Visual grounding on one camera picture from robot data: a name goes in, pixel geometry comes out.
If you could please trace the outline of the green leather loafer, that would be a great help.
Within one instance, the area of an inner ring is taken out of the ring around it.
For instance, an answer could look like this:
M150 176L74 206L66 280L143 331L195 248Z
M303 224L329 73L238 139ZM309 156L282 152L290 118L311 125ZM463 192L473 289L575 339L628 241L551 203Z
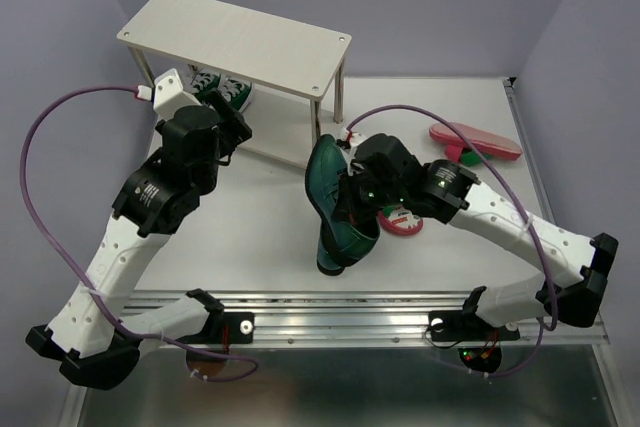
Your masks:
M339 176L346 161L330 134L318 138L305 170L305 192L320 218L316 265L326 276L339 276L366 257L380 237L376 218L353 225L332 218L338 203Z

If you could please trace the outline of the green canvas sneaker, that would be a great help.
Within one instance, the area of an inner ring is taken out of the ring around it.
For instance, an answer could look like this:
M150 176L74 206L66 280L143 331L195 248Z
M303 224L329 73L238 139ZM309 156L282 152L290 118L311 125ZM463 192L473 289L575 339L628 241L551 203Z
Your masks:
M239 113L243 113L247 109L254 95L252 83L232 77L221 77L217 90L229 105Z
M184 90L193 95L200 103L205 103L212 91L216 91L221 82L221 75L217 72L188 66L181 73Z

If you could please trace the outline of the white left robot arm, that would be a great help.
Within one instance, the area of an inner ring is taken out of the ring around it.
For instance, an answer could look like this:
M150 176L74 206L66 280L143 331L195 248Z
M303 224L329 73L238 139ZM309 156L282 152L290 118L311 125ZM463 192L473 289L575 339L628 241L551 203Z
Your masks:
M61 375L76 386L110 390L164 344L220 365L233 358L236 320L202 289L154 312L120 317L149 263L201 198L214 191L219 168L252 136L217 90L180 102L156 130L162 144L116 196L90 265L82 269L68 253L61 255L79 278L74 293L49 323L32 327L26 336L27 345L57 361Z

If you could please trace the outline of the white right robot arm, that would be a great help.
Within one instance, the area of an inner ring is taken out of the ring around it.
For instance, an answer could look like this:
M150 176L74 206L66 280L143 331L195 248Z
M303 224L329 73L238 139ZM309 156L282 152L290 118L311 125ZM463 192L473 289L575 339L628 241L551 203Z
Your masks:
M347 170L339 177L336 219L361 222L401 205L482 237L541 272L540 279L475 288L445 327L482 337L493 328L545 315L572 327L593 325L616 256L615 238L562 229L518 208L457 163L420 163L394 136L349 133L337 145Z

